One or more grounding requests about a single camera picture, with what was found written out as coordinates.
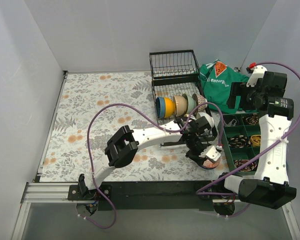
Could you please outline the orange patterned bowl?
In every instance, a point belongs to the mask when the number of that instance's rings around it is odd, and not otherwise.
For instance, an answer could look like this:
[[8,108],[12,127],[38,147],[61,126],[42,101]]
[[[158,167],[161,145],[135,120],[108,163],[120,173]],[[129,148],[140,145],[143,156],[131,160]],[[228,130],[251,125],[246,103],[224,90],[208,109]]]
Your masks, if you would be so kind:
[[212,162],[210,160],[205,160],[201,167],[207,170],[215,169],[220,165],[221,159],[219,158],[216,162]]

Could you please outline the white ribbed bowl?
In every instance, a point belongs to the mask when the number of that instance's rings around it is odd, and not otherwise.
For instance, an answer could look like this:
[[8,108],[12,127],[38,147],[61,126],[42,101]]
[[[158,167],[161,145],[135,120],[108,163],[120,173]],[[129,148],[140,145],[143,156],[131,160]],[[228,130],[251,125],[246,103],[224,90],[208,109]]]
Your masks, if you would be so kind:
[[215,126],[214,119],[206,112],[198,112],[196,114],[196,119],[202,117],[207,121],[207,124],[205,124],[204,133],[208,134],[210,130]]

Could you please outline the mint green bowl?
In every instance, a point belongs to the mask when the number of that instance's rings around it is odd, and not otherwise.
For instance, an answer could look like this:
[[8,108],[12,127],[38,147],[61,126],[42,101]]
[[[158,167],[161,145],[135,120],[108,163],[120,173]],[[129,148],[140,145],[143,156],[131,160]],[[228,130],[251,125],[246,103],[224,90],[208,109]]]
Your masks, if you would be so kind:
[[189,94],[182,94],[182,97],[184,97],[187,101],[187,110],[186,110],[186,114],[191,113],[194,108],[197,106],[196,101],[192,98],[192,96],[190,96]]

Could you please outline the brown patterned bowl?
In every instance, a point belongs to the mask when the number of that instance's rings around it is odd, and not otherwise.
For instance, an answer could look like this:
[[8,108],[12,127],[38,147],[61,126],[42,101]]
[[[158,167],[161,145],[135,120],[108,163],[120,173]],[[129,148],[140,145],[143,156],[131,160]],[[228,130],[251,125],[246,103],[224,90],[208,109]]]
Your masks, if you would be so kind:
[[[207,99],[206,99],[204,96],[202,96],[201,94],[198,94],[198,93],[193,93],[193,94],[192,94],[192,98],[195,100],[197,106],[199,106],[199,105],[201,105],[201,104],[207,102]],[[207,104],[201,105],[201,106],[196,110],[196,112],[197,112],[197,113],[198,113],[198,112],[204,112],[205,109],[207,108],[207,106],[208,106]]]

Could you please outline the cream bowl with yellow stripe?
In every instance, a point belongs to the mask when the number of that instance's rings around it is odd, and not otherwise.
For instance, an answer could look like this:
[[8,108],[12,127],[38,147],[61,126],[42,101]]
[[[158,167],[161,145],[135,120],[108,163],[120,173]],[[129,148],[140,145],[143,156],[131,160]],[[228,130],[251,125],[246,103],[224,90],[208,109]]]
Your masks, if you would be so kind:
[[166,119],[174,115],[176,106],[170,98],[164,97],[163,99],[165,105],[164,118]]

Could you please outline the blue bowl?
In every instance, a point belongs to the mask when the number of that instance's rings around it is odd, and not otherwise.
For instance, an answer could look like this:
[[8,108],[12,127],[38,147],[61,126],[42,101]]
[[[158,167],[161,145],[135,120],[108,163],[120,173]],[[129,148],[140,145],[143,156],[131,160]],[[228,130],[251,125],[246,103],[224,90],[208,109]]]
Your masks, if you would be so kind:
[[166,102],[165,98],[158,96],[155,99],[155,109],[158,119],[164,119],[166,115]]

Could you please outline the black wire dish rack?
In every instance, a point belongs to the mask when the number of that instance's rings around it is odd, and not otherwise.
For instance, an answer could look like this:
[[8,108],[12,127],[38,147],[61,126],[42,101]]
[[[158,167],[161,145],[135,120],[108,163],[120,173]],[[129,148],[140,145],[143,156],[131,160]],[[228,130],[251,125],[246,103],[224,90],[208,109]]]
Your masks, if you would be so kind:
[[[157,117],[155,101],[157,97],[169,98],[173,101],[174,95],[182,96],[182,94],[204,96],[199,79],[200,68],[194,51],[187,49],[150,52],[149,63],[157,123],[164,125],[176,118],[189,116],[190,113],[181,116],[173,114],[169,118],[160,119]],[[197,112],[194,109],[192,112],[192,117],[196,117]]]

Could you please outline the cream ceramic bowl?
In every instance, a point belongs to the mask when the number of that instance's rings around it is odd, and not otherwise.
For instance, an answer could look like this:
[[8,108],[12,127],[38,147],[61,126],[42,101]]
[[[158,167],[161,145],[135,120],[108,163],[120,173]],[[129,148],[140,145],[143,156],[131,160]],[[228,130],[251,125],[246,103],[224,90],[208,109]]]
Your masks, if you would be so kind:
[[188,102],[183,96],[174,95],[173,96],[173,103],[174,103],[174,106],[175,106],[174,115],[176,117],[182,116],[187,112]]

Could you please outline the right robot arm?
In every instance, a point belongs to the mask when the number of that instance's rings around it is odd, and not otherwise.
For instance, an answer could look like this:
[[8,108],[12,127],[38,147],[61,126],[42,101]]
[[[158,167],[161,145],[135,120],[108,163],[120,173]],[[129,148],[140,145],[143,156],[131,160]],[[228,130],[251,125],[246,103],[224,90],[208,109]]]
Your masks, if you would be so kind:
[[256,66],[247,83],[231,86],[227,105],[232,108],[236,97],[243,110],[257,110],[260,126],[260,153],[252,179],[230,175],[216,186],[217,195],[227,199],[233,193],[242,202],[278,209],[292,201],[297,190],[289,185],[286,168],[288,133],[294,117],[294,101],[285,98],[288,77]]

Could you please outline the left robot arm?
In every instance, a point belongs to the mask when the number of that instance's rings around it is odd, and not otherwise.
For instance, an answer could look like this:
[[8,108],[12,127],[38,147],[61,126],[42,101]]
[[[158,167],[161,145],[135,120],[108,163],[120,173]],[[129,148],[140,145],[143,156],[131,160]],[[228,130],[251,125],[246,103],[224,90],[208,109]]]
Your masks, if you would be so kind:
[[212,145],[203,141],[203,136],[214,127],[205,117],[198,119],[178,117],[175,120],[153,127],[131,129],[120,127],[107,141],[99,167],[91,166],[90,177],[81,174],[78,178],[78,191],[85,200],[91,200],[100,190],[103,181],[115,170],[132,163],[137,152],[155,145],[183,142],[188,151],[186,157],[202,164],[212,160]]

